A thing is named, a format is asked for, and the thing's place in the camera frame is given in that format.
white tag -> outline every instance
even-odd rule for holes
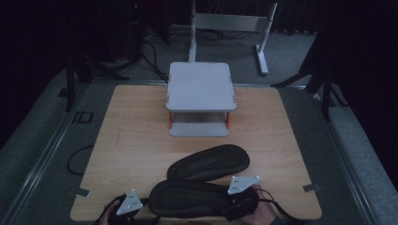
[[[228,194],[232,195],[240,193],[254,185],[259,180],[260,176],[233,176],[231,184],[229,185]]]
[[[139,210],[142,207],[143,204],[141,203],[140,198],[138,198],[137,193],[135,193],[135,189],[133,189],[126,197],[125,201],[123,201],[123,203],[120,205],[116,214],[120,216],[135,210]]]

black shoe sole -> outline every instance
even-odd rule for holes
[[[167,179],[210,181],[242,172],[249,164],[249,155],[245,150],[233,144],[224,144],[175,162],[167,171]]]

wooden board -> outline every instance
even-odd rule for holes
[[[302,188],[311,180],[276,89],[236,87],[237,109],[231,112],[230,133],[221,138],[170,136],[166,93],[167,86],[119,85],[115,89],[81,184],[91,194],[76,197],[72,219],[97,219],[105,204],[132,188],[140,198],[148,197],[166,179],[172,163],[227,143],[242,147],[251,158],[249,168],[237,175],[259,175],[258,184],[292,216],[321,217],[315,193]],[[230,180],[227,176],[213,183],[229,185]],[[136,217],[153,215],[144,207]]]

white stand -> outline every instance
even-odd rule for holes
[[[228,65],[172,63],[166,106],[172,136],[227,136],[237,107]]]
[[[256,46],[258,63],[260,64],[261,74],[268,74],[264,48],[266,46],[269,28],[272,25],[273,16],[277,4],[272,4],[267,17],[238,16],[238,15],[220,15],[196,13],[195,0],[192,0],[191,12],[191,47],[189,62],[195,62],[196,55],[196,29],[215,29],[215,30],[237,30],[249,32],[262,32],[261,42]]]

white platform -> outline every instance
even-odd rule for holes
[[[166,107],[172,136],[228,135],[228,113],[237,107],[228,65],[172,63]]]

